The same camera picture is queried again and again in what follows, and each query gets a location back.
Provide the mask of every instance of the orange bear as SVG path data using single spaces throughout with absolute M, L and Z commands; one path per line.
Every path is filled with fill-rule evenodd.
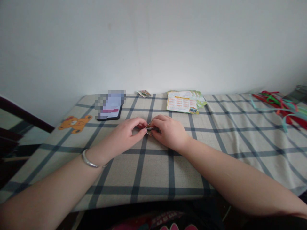
M 71 132 L 72 134 L 80 133 L 84 129 L 86 123 L 88 123 L 91 119 L 92 119 L 91 115 L 87 115 L 87 116 L 85 116 L 85 118 L 81 118 L 81 119 L 78 119 L 78 118 L 76 118 L 74 116 L 69 116 L 59 126 L 59 130 L 63 130 L 65 128 L 72 127 L 74 129 Z

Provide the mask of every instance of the hand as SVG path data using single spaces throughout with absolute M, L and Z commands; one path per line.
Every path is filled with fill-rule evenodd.
M 182 152 L 191 140 L 182 124 L 169 116 L 158 115 L 152 120 L 151 124 L 161 131 L 161 133 L 155 130 L 151 131 L 153 136 L 176 152 Z
M 132 135 L 132 130 L 138 126 L 141 130 Z M 111 159 L 130 149 L 134 144 L 139 142 L 147 130 L 147 122 L 142 118 L 133 118 L 120 123 L 106 138 L 98 145 L 90 148 L 86 156 L 94 164 L 105 165 Z

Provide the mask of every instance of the black phone case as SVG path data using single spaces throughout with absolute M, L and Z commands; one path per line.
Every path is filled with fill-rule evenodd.
M 121 117 L 121 113 L 122 113 L 122 105 L 119 108 L 119 113 L 117 117 L 114 118 L 107 118 L 107 119 L 97 119 L 97 121 L 106 121 L 106 120 L 118 120 Z

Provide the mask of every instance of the white wall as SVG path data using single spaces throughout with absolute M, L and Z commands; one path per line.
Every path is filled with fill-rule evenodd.
M 291 91 L 307 2 L 1 0 L 0 94 L 57 125 L 101 90 Z

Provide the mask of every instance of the checkered tablecloth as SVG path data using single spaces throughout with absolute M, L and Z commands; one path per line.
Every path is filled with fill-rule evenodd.
M 307 189 L 307 132 L 288 126 L 274 111 L 256 111 L 248 94 L 205 95 L 208 105 L 199 115 L 167 111 L 166 94 L 151 98 L 127 96 L 119 120 L 98 122 L 95 95 L 83 97 L 67 114 L 93 118 L 77 134 L 58 127 L 9 183 L 0 191 L 0 201 L 41 180 L 85 148 L 97 144 L 123 120 L 156 115 L 180 121 L 194 139 L 204 142 L 259 169 L 300 195 Z M 259 108 L 268 105 L 255 100 Z M 178 153 L 146 135 L 131 149 L 111 160 L 74 208 L 86 210 L 135 202 L 193 199 L 210 196 L 214 188 Z

